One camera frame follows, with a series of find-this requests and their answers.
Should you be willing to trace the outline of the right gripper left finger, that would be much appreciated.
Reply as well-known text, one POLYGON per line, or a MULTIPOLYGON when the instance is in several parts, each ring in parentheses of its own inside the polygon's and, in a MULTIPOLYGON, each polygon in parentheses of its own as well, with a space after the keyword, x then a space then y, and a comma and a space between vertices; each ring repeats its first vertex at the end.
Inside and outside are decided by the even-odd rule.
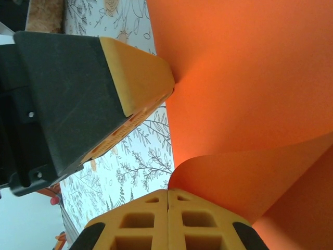
POLYGON ((168 191, 154 191, 95 217, 69 250, 168 250, 168 191))

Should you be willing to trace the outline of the floral table mat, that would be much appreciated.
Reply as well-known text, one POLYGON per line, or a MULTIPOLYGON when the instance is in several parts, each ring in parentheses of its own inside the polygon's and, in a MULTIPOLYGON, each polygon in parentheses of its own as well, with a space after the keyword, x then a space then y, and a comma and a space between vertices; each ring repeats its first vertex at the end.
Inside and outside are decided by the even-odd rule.
MULTIPOLYGON (((112 37, 156 52, 147 0, 65 0, 64 32, 112 37)), ((167 186, 174 163, 166 111, 165 105, 158 107, 106 154, 61 182, 70 236, 96 216, 167 186)))

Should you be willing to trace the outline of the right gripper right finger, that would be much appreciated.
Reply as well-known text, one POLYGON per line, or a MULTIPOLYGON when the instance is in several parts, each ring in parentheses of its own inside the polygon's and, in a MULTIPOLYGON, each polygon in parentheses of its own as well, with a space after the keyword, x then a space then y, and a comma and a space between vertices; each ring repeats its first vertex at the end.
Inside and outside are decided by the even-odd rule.
POLYGON ((180 189, 168 190, 169 250, 269 250, 242 216, 180 189))

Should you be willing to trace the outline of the orange paper sheet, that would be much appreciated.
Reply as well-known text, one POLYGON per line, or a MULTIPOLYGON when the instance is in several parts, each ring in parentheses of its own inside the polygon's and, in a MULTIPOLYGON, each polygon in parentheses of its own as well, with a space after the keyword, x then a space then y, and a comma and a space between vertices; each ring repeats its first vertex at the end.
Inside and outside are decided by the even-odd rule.
POLYGON ((333 250, 333 0, 147 0, 182 189, 271 250, 333 250))

